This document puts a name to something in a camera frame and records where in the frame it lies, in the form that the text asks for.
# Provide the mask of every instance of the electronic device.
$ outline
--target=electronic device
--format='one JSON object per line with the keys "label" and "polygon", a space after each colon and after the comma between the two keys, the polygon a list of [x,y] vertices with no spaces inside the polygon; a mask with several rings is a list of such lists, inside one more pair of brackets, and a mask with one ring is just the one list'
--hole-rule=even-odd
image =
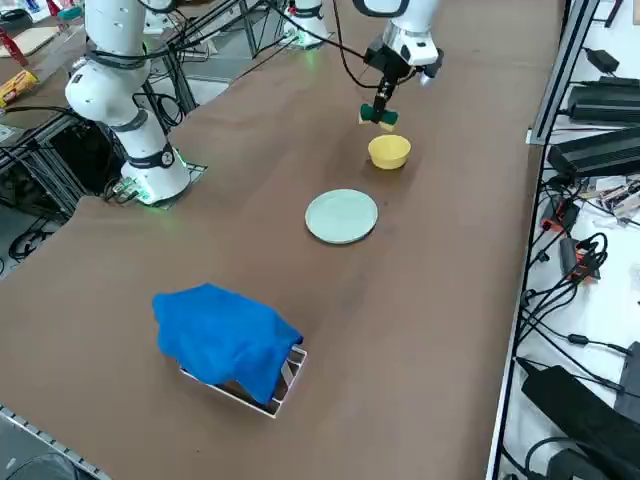
{"label": "electronic device", "polygon": [[640,90],[621,86],[575,86],[566,114],[572,123],[587,125],[640,125]]}
{"label": "electronic device", "polygon": [[[370,119],[379,123],[395,87],[408,72],[423,73],[423,84],[435,75],[434,69],[425,72],[427,66],[441,58],[431,38],[431,19],[439,0],[353,2],[364,15],[389,19],[375,55],[376,59],[387,60]],[[107,125],[119,139],[126,152],[122,177],[134,185],[138,200],[145,204],[176,197],[189,185],[187,166],[167,140],[158,118],[133,101],[133,94],[145,83],[151,69],[151,56],[143,49],[146,9],[168,13],[177,3],[176,0],[87,0],[85,26],[95,49],[75,63],[65,91],[69,104],[78,114]],[[267,4],[279,8],[275,2]],[[289,23],[315,40],[326,38],[322,0],[295,0],[289,6],[288,16],[280,12]]]}
{"label": "electronic device", "polygon": [[547,465],[548,480],[609,480],[581,453],[565,448],[556,453]]}
{"label": "electronic device", "polygon": [[[565,277],[580,278],[593,269],[592,254],[585,248],[580,248],[580,241],[575,238],[563,238],[560,240],[560,264]],[[600,279],[600,270],[595,269],[585,280]]]}
{"label": "electronic device", "polygon": [[[633,342],[629,349],[632,355],[625,358],[619,383],[625,391],[640,395],[640,343]],[[616,412],[640,423],[640,398],[618,395],[613,408]]]}
{"label": "electronic device", "polygon": [[609,480],[640,479],[640,425],[614,411],[561,366],[538,370],[518,359],[528,373],[522,392]]}
{"label": "electronic device", "polygon": [[561,195],[553,195],[542,213],[540,227],[552,232],[570,232],[578,219],[580,207],[563,198]]}
{"label": "electronic device", "polygon": [[628,175],[640,171],[640,128],[628,128],[553,145],[549,163],[571,177]]}

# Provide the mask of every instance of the metal frame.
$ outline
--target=metal frame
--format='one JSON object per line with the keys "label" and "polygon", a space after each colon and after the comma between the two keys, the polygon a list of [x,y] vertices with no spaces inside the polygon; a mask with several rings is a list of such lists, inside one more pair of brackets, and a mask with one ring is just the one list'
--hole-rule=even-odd
{"label": "metal frame", "polygon": [[45,444],[49,445],[51,448],[56,450],[60,455],[68,459],[71,463],[73,463],[77,468],[83,470],[87,474],[91,475],[93,478],[98,480],[111,480],[110,477],[100,470],[95,465],[87,462],[85,458],[78,455],[76,452],[71,450],[70,448],[65,447],[63,444],[55,440],[51,435],[43,432],[35,425],[32,425],[24,418],[16,415],[14,412],[9,410],[4,405],[0,404],[0,415],[5,417],[9,422],[13,423],[17,427],[19,427],[22,431],[33,435],[38,438]]}
{"label": "metal frame", "polygon": [[[260,0],[255,4],[255,6],[262,4],[266,4],[266,1]],[[256,37],[253,32],[253,25],[251,25],[251,21],[247,17],[247,14],[250,13],[250,11],[255,8],[255,6],[250,9],[247,5],[246,0],[227,1],[222,5],[215,6],[210,11],[200,16],[193,23],[191,23],[184,32],[176,32],[171,38],[169,38],[169,40],[167,40],[169,55],[163,56],[162,61],[165,68],[167,69],[167,72],[169,72],[169,76],[176,93],[176,99],[186,113],[195,110],[198,107],[198,103],[196,102],[193,96],[193,92],[191,91],[191,87],[189,86],[189,82],[187,81],[187,78],[185,77],[184,72],[180,67],[180,62],[174,49],[182,41],[182,39],[197,36],[202,30],[204,30],[204,28],[208,24],[220,18],[229,9],[233,8],[236,5],[239,6],[241,15],[241,18],[238,18],[238,20],[242,20],[244,23],[249,50],[251,52],[251,56],[254,57],[258,53],[258,47]]]}
{"label": "metal frame", "polygon": [[558,55],[544,90],[540,110],[531,127],[529,137],[531,144],[545,145],[549,140],[558,109],[569,87],[573,69],[599,3],[600,0],[575,0],[571,7]]}

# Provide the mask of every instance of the white shelf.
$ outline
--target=white shelf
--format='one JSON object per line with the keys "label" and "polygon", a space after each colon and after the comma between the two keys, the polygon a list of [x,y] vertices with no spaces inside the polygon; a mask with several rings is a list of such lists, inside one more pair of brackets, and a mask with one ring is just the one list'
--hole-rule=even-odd
{"label": "white shelf", "polygon": [[[594,18],[606,19],[612,6],[612,2],[601,1]],[[640,78],[640,62],[637,58],[637,48],[640,45],[640,26],[633,25],[632,15],[633,0],[624,0],[611,28],[604,28],[603,23],[594,22],[584,42],[585,47],[594,50],[604,49],[620,62],[616,71],[618,77]],[[601,75],[588,62],[585,53],[581,52],[573,71],[572,81],[598,80]],[[561,108],[567,107],[567,98],[571,88],[566,92]],[[589,125],[571,124],[567,117],[559,116],[554,130],[590,127]],[[611,128],[607,125],[594,125],[593,127]],[[602,133],[604,132],[558,132],[552,136],[552,143]],[[550,171],[547,177],[553,174],[554,172]],[[536,213],[538,222],[534,228],[534,238],[541,231],[539,219],[546,203],[546,200],[542,202]],[[640,220],[640,216],[636,215],[635,220]],[[609,223],[610,227],[603,227],[603,223]],[[590,285],[581,285],[575,300],[546,317],[544,322],[564,334],[583,334],[592,340],[628,347],[632,342],[640,341],[640,305],[638,304],[640,301],[640,280],[636,279],[634,275],[635,272],[640,272],[640,249],[638,249],[640,228],[632,225],[617,226],[613,217],[586,205],[580,211],[578,221],[572,230],[572,236],[576,239],[583,239],[596,232],[605,233],[609,241],[607,250],[609,257],[600,269],[602,279]],[[554,235],[554,232],[546,233],[534,247],[531,258],[541,248],[544,248]],[[559,242],[556,242],[548,252],[551,257],[550,261],[538,262],[532,267],[525,290],[532,288],[538,291],[544,290],[555,285],[561,278],[559,248]],[[549,337],[595,374],[616,383],[619,382],[624,363],[622,355],[601,347],[571,345],[552,334],[549,334]],[[571,373],[588,376],[535,332],[532,332],[520,346],[518,355],[547,365],[561,365]],[[534,443],[550,436],[563,435],[521,392],[525,378],[525,372],[519,366],[515,366],[504,433],[504,446],[520,463],[524,463],[525,456]],[[582,381],[582,383],[607,404],[613,406],[616,398],[615,392],[592,382]],[[549,459],[561,448],[554,445],[541,448],[533,457],[533,470],[546,473]],[[501,459],[500,472],[501,475],[517,474],[517,471],[504,456]]]}

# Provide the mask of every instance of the brown table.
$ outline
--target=brown table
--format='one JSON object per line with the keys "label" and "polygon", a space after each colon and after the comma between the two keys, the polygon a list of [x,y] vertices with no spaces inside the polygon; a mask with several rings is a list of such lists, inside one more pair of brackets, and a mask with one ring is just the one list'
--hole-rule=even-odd
{"label": "brown table", "polygon": [[[362,47],[380,23],[349,3],[345,41]],[[393,99],[414,146],[401,171],[368,163],[379,131],[356,124],[361,93],[333,49],[281,54],[193,112],[172,139],[209,170],[175,208],[84,199],[2,283],[0,401],[114,479],[481,478],[535,188],[524,133],[558,13],[556,0],[444,2],[438,80]],[[338,187],[380,208],[347,247],[303,221]],[[158,351],[153,295],[203,282],[305,335],[277,420]]]}

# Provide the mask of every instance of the blue towel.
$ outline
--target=blue towel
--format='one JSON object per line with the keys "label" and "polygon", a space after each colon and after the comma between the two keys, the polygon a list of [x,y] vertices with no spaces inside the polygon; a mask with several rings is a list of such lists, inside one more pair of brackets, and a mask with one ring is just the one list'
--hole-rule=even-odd
{"label": "blue towel", "polygon": [[237,381],[263,405],[289,350],[302,342],[273,308],[211,284],[158,294],[153,310],[162,353],[201,382]]}

